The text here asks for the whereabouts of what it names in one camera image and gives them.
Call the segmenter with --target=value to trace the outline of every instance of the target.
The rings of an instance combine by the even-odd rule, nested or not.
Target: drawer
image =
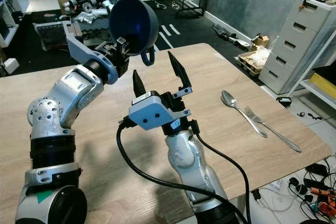
[[[288,80],[295,70],[295,67],[272,52],[269,54],[264,67],[275,73],[282,80]]]
[[[316,35],[317,32],[287,19],[272,52],[295,67],[306,54]]]
[[[259,75],[259,80],[262,81],[267,87],[272,89],[276,94],[282,94],[282,90],[286,85],[286,81],[280,79],[276,74],[267,69],[265,66]]]
[[[302,0],[295,0],[288,19],[297,22],[311,30],[319,31],[331,11],[324,9],[323,7],[309,0],[306,1],[306,7],[302,10],[299,10],[300,5],[302,5]]]

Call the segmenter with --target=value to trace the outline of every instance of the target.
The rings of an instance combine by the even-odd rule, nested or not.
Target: shelf unit
[[[317,85],[314,84],[314,83],[311,83],[309,81],[309,79],[305,79],[305,78],[307,78],[307,74],[315,66],[316,62],[318,62],[319,58],[323,55],[324,51],[331,44],[331,42],[333,41],[333,39],[335,37],[336,37],[336,28],[334,29],[333,33],[331,34],[331,36],[329,37],[329,39],[327,40],[327,42],[323,45],[323,47],[321,48],[321,50],[316,54],[315,58],[310,63],[310,65],[306,68],[306,70],[304,71],[304,73],[300,76],[299,80],[295,83],[295,85],[289,91],[289,93],[288,93],[287,96],[291,96],[291,94],[295,91],[295,89],[297,89],[297,87],[299,85],[301,85],[304,88],[306,88],[307,90],[309,90],[310,92],[312,92],[313,94],[315,94],[322,101],[324,101],[325,103],[327,103],[329,106],[331,106],[334,109],[336,109],[336,99],[335,98],[333,98],[332,96],[328,95],[323,90],[319,89],[317,87]],[[328,60],[328,62],[325,65],[326,66],[330,65],[334,60],[335,60],[335,57],[333,55],[333,56],[331,56],[331,58]]]
[[[21,11],[23,14],[26,12],[26,9],[29,5],[28,0],[4,0],[8,1],[10,5],[14,8],[16,11]],[[9,10],[7,4],[5,2],[0,2],[0,17],[4,19],[5,23],[9,26],[9,33],[5,38],[0,34],[0,47],[8,47],[9,43],[11,43],[16,30],[19,26],[19,24],[16,24],[14,22],[14,19],[12,18],[12,12]]]

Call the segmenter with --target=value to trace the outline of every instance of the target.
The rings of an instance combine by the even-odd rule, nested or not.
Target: power strip
[[[272,186],[274,186],[276,189],[280,190],[281,188],[281,179],[278,179],[271,183]]]

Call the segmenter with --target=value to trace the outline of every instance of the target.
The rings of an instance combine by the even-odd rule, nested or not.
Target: electrical wires
[[[145,179],[147,179],[147,180],[149,180],[151,182],[157,183],[157,184],[162,185],[162,186],[171,187],[171,188],[177,188],[177,189],[181,189],[181,190],[193,191],[195,193],[207,195],[209,197],[218,199],[223,204],[225,204],[230,210],[232,210],[233,212],[235,212],[244,224],[250,224],[250,223],[247,222],[247,220],[245,219],[244,215],[231,202],[229,202],[227,199],[225,199],[225,198],[223,198],[223,197],[221,197],[221,196],[219,196],[219,195],[217,195],[215,193],[212,193],[212,192],[206,191],[206,190],[202,190],[202,189],[199,189],[199,188],[193,187],[193,186],[187,186],[187,185],[183,185],[183,184],[178,184],[178,183],[173,183],[173,182],[167,182],[167,181],[155,178],[155,177],[153,177],[151,175],[148,175],[148,174],[144,173],[143,171],[141,171],[140,169],[138,169],[132,163],[132,161],[129,159],[128,155],[126,154],[126,152],[125,152],[125,150],[124,150],[124,148],[123,148],[123,146],[121,144],[121,131],[125,127],[126,127],[126,125],[124,123],[121,123],[119,125],[119,127],[118,127],[118,130],[117,130],[117,145],[118,145],[118,148],[119,148],[119,151],[120,151],[122,157],[124,158],[124,160],[126,161],[126,163],[128,164],[128,166],[133,171],[135,171],[138,175],[140,175],[141,177],[143,177],[143,178],[145,178]]]
[[[206,142],[204,142],[203,139],[201,138],[201,136],[199,134],[196,134],[196,136],[197,136],[198,140],[205,147],[207,147],[208,149],[210,149],[214,153],[218,154],[219,156],[223,157],[224,159],[228,160],[230,163],[232,163],[234,166],[236,166],[238,168],[238,170],[242,173],[244,181],[245,181],[246,217],[247,217],[248,223],[251,223],[250,199],[249,199],[249,196],[250,196],[250,193],[249,193],[249,183],[248,183],[248,178],[247,178],[247,175],[246,175],[244,169],[237,162],[235,162],[233,159],[231,159],[230,157],[226,156],[222,152],[218,151],[217,149],[213,148],[212,146],[210,146]]]

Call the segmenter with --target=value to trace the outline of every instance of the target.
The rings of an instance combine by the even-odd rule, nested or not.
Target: floor
[[[41,11],[58,8],[58,3],[55,0],[29,0],[30,5],[28,7],[29,12]],[[267,92],[270,96],[276,98],[277,95],[269,90],[266,86],[261,86],[261,88]],[[307,92],[306,90],[299,90],[293,93],[292,104],[288,108],[302,123],[307,125],[312,129],[317,135],[319,135],[326,143],[328,143],[333,153],[336,152],[336,111],[329,107],[327,104],[319,100],[313,94]],[[304,112],[306,115],[300,117],[297,114]],[[308,113],[314,116],[320,116],[322,120],[314,120],[307,116]],[[331,168],[336,167],[336,158],[330,157],[328,159]],[[279,190],[274,189],[273,185],[267,185],[266,188],[270,190],[263,189],[260,191],[267,204],[272,209],[277,209],[280,211],[270,211],[264,208],[261,203],[254,201],[251,197],[250,208],[251,208],[251,218],[252,223],[258,224],[270,224],[270,223],[280,223],[280,224],[295,224],[301,223],[306,220],[307,217],[303,215],[300,211],[300,202],[285,198],[278,195],[277,193],[286,194],[288,187],[288,179],[292,176],[298,177],[300,181],[303,181],[304,170],[297,171],[295,174],[289,175],[285,178],[279,180],[281,182],[281,187]],[[191,217],[185,221],[179,222],[180,224],[194,224],[196,220]]]

